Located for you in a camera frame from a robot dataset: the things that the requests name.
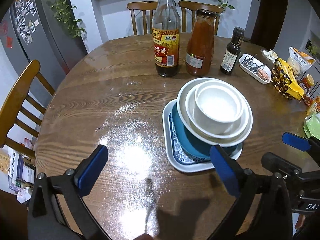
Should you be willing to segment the red sauce glass bottle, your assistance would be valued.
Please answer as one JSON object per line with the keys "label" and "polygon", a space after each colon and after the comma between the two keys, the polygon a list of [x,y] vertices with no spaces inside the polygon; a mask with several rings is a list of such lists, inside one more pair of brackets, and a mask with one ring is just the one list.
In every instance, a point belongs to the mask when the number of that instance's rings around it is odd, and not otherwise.
{"label": "red sauce glass bottle", "polygon": [[214,54],[216,17],[216,12],[202,9],[195,11],[195,22],[185,57],[187,72],[193,76],[205,76],[210,71]]}

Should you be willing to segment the yellow snack bag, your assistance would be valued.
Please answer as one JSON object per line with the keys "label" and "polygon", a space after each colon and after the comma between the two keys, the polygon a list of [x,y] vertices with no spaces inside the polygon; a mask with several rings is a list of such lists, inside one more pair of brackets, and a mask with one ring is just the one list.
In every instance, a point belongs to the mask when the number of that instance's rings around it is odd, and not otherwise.
{"label": "yellow snack bag", "polygon": [[283,59],[277,58],[272,68],[272,81],[277,90],[287,98],[301,100],[304,90],[298,84],[292,67]]}

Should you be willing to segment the hanging green plant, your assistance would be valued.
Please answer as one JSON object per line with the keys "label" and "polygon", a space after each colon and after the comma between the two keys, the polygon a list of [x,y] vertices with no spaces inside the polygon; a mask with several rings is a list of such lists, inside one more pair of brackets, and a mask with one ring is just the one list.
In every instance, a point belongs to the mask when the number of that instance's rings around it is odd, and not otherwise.
{"label": "hanging green plant", "polygon": [[74,16],[73,10],[77,9],[77,6],[71,5],[70,0],[46,0],[46,4],[53,12],[53,17],[63,25],[72,38],[81,37],[86,33],[86,29],[79,26],[83,20]]}

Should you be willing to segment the clutter of boxes on floor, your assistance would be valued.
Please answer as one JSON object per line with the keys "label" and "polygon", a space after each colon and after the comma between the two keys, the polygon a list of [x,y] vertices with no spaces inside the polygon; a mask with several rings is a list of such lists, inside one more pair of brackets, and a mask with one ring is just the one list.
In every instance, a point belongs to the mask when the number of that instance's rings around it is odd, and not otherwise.
{"label": "clutter of boxes on floor", "polygon": [[33,159],[8,146],[4,148],[1,148],[1,191],[13,194],[20,204],[26,204],[35,182]]}

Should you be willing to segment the jar with yellow lid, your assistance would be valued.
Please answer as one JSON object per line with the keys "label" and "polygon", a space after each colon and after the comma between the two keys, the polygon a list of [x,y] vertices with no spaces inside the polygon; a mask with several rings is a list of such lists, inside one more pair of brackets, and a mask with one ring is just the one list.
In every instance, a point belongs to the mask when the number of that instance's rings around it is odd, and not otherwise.
{"label": "jar with yellow lid", "polygon": [[309,98],[310,97],[310,91],[312,89],[312,87],[314,86],[315,81],[313,79],[313,77],[310,74],[306,74],[306,76],[304,76],[299,85],[300,87],[302,87],[303,91],[304,91],[304,95],[303,98]]}

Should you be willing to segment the white orange snack bag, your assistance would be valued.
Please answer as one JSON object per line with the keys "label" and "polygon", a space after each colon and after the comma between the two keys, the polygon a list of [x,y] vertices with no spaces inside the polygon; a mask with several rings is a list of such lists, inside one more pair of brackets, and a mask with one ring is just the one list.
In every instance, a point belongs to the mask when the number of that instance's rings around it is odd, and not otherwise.
{"label": "white orange snack bag", "polygon": [[300,78],[315,64],[316,60],[301,50],[290,47],[289,57],[286,62],[291,66],[295,77]]}

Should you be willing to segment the blue square bowl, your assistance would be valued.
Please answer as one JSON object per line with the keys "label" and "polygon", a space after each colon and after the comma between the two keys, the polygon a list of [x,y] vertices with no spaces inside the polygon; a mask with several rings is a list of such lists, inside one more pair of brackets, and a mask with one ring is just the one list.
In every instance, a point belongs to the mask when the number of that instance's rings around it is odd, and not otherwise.
{"label": "blue square bowl", "polygon": [[172,108],[171,117],[177,135],[177,140],[179,141],[182,149],[187,154],[195,158],[209,159],[209,152],[212,146],[201,141],[188,131],[180,119],[177,110],[177,103],[175,103]]}

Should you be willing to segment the blue patterned square plate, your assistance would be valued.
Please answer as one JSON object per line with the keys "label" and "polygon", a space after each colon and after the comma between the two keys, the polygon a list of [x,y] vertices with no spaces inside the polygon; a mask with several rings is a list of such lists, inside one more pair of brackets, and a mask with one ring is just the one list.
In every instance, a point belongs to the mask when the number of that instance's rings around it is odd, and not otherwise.
{"label": "blue patterned square plate", "polygon": [[169,119],[170,133],[171,133],[173,155],[175,160],[182,165],[195,165],[195,164],[201,164],[201,163],[208,163],[209,158],[199,158],[185,152],[185,150],[182,148],[178,140],[171,113],[169,114],[168,119]]}

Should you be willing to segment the large white bowl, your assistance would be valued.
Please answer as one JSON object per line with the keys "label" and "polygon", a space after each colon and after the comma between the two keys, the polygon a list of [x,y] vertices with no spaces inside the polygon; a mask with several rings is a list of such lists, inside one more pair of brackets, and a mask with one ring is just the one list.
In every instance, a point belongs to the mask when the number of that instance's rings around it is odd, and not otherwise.
{"label": "large white bowl", "polygon": [[[232,89],[243,100],[245,104],[245,112],[244,116],[240,120],[240,125],[242,125],[244,129],[241,132],[235,131],[234,135],[229,134],[226,136],[208,136],[205,133],[203,133],[199,128],[197,128],[195,124],[192,123],[192,120],[188,116],[188,113],[190,112],[190,110],[194,109],[195,103],[192,103],[190,101],[190,97],[193,94],[195,94],[196,86],[206,81],[216,81],[223,87]],[[183,123],[182,127],[186,128],[194,137],[209,145],[219,144],[222,147],[231,147],[237,145],[243,142],[245,139],[247,139],[253,127],[253,114],[248,101],[245,99],[245,97],[241,94],[240,91],[238,91],[235,87],[222,80],[214,79],[211,77],[202,77],[189,81],[180,89],[177,96],[176,106],[180,120]]]}

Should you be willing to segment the green packaged food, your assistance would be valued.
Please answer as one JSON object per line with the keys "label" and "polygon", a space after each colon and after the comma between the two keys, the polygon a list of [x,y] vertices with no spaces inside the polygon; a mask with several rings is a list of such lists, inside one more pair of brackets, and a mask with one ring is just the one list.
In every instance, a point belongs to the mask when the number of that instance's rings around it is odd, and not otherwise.
{"label": "green packaged food", "polygon": [[320,113],[307,116],[304,120],[303,129],[308,138],[315,137],[320,139]]}

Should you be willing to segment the white tray with utensils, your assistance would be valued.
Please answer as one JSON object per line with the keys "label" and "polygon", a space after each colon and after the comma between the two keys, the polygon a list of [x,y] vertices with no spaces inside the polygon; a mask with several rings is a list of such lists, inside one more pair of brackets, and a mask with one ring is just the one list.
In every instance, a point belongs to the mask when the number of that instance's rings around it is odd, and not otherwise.
{"label": "white tray with utensils", "polygon": [[243,54],[239,59],[240,68],[248,75],[266,85],[271,82],[272,73],[267,65],[253,55]]}

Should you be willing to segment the small white bowl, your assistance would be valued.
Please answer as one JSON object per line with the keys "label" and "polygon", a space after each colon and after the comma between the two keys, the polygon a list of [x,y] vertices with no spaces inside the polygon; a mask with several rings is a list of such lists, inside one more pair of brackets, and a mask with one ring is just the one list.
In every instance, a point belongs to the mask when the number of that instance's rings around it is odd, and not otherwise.
{"label": "small white bowl", "polygon": [[228,133],[244,112],[239,94],[217,81],[199,84],[194,100],[194,121],[210,134],[221,136]]}

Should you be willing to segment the white square plate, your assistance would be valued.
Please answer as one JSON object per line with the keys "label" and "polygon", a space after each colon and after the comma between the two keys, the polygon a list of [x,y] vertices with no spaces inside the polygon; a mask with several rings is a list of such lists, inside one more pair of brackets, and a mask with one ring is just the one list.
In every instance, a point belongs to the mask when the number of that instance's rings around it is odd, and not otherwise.
{"label": "white square plate", "polygon": [[204,160],[197,157],[191,157],[186,153],[177,139],[175,129],[173,129],[173,121],[171,111],[176,104],[176,99],[171,100],[163,109],[162,122],[164,131],[165,149],[167,159],[171,165],[178,171],[183,173],[195,173],[214,169],[210,160]]}

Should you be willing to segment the small dark soy bottle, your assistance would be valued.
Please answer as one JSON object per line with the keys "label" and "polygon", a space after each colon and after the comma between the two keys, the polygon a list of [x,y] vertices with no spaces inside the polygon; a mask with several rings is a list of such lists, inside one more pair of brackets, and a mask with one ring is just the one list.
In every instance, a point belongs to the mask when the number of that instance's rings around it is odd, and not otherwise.
{"label": "small dark soy bottle", "polygon": [[244,29],[234,27],[231,41],[227,44],[226,51],[220,65],[220,71],[226,75],[231,75],[236,61],[239,58],[244,35]]}

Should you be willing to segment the grey refrigerator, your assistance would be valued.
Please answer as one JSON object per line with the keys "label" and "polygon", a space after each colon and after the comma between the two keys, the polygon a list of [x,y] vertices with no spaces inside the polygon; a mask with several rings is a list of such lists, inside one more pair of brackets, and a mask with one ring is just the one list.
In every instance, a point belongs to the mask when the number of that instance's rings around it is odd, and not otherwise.
{"label": "grey refrigerator", "polygon": [[17,75],[37,60],[54,89],[87,54],[82,38],[69,35],[46,0],[14,0],[1,21],[1,43]]}

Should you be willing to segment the wooden chair at left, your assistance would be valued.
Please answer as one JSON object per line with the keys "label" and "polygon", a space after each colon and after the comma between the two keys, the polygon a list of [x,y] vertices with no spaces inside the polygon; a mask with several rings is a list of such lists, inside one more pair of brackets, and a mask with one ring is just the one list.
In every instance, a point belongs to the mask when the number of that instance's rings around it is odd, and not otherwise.
{"label": "wooden chair at left", "polygon": [[46,109],[29,95],[29,89],[34,79],[38,79],[50,95],[55,94],[55,89],[41,74],[40,69],[41,65],[39,61],[31,61],[14,83],[1,107],[1,147],[8,146],[31,159],[36,158],[35,151],[12,140],[8,137],[8,133],[14,125],[17,125],[33,137],[39,136],[38,131],[18,118],[18,114],[22,113],[32,122],[41,126],[42,120],[23,107],[23,103],[27,101],[40,113],[44,114],[46,112]]}

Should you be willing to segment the wooden chair far left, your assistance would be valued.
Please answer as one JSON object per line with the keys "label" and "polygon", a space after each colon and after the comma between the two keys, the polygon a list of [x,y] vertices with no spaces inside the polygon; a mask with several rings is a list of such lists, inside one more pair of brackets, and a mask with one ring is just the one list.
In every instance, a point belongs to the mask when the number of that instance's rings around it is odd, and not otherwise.
{"label": "wooden chair far left", "polygon": [[158,5],[157,1],[130,2],[127,9],[131,14],[132,30],[135,36],[138,35],[137,16],[142,17],[142,34],[148,35],[152,33],[153,13]]}

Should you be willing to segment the vinegar bottle yellow cap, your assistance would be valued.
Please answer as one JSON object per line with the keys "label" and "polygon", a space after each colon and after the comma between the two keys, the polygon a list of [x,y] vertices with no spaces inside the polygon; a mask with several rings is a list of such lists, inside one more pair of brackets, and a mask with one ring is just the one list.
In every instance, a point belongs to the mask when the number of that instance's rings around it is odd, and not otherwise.
{"label": "vinegar bottle yellow cap", "polygon": [[158,0],[152,18],[154,59],[157,73],[172,77],[178,73],[181,19],[174,0]]}

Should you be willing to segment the medium white bowl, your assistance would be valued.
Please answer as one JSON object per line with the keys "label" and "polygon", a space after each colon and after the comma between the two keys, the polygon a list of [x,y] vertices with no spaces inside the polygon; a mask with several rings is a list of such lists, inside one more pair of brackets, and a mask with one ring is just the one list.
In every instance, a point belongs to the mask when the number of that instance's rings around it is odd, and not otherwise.
{"label": "medium white bowl", "polygon": [[[192,103],[195,103],[194,95],[195,95],[195,94],[193,94],[193,95],[190,97],[190,101],[191,101]],[[203,133],[205,133],[206,135],[208,135],[208,136],[217,135],[217,134],[207,133],[206,131],[204,131],[203,129],[201,129],[201,128],[195,123],[195,121],[194,121],[194,109],[193,109],[193,110],[190,110],[190,112],[188,113],[188,116],[191,118],[192,123],[195,124],[195,126],[196,126],[197,128],[199,128],[199,129],[200,129]],[[241,132],[241,131],[244,129],[244,127],[243,127],[242,125],[240,125],[240,120],[241,120],[241,118],[231,127],[231,129],[229,130],[228,133],[225,133],[225,134],[224,134],[224,136],[229,135],[229,134],[234,135],[235,131]]]}

